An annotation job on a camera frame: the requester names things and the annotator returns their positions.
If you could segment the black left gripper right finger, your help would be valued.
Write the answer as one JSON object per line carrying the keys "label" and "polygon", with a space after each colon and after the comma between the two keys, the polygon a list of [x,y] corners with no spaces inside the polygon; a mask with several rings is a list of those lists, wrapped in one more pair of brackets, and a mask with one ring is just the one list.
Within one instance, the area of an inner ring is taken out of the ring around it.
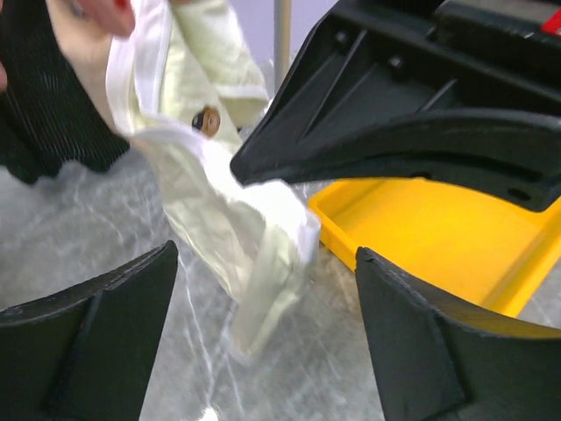
{"label": "black left gripper right finger", "polygon": [[559,419],[558,329],[468,303],[367,248],[356,262],[386,419]]}

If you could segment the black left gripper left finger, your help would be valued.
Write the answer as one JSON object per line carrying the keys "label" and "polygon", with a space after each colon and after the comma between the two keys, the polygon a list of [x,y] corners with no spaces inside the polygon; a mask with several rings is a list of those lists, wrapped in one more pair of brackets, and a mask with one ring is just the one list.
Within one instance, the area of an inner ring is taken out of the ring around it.
{"label": "black left gripper left finger", "polygon": [[174,242],[1,312],[3,420],[137,420],[174,289]]}

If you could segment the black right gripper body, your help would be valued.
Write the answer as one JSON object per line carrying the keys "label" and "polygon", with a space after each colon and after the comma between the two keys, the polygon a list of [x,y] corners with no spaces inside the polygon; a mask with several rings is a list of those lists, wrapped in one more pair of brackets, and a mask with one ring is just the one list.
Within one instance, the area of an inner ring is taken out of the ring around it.
{"label": "black right gripper body", "polygon": [[541,25],[559,1],[445,1],[432,13],[439,41],[457,49],[501,46],[560,48]]}

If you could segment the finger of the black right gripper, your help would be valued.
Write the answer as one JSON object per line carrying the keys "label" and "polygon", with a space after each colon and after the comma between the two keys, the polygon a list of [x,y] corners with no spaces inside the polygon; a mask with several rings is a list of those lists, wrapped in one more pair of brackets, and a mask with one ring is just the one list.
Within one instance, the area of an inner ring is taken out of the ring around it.
{"label": "finger of the black right gripper", "polygon": [[422,177],[544,211],[560,195],[560,48],[457,49],[444,1],[340,1],[231,160],[244,185]]}

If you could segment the pale green white underwear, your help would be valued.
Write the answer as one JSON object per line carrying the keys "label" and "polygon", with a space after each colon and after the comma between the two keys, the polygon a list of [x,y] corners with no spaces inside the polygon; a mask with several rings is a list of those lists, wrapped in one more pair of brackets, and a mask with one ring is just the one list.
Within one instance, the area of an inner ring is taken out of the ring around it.
{"label": "pale green white underwear", "polygon": [[136,1],[135,29],[113,39],[106,93],[117,130],[149,160],[175,232],[238,303],[231,344],[258,355],[302,297],[321,224],[281,181],[240,185],[238,129],[269,103],[225,1]]}

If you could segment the pink round clip hanger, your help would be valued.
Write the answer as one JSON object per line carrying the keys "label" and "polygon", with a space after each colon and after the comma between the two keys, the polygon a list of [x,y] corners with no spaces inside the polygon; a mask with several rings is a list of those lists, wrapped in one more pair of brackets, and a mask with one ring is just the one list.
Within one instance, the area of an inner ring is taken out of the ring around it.
{"label": "pink round clip hanger", "polygon": [[79,23],[96,26],[111,35],[129,37],[135,28],[134,11],[129,0],[66,1]]}

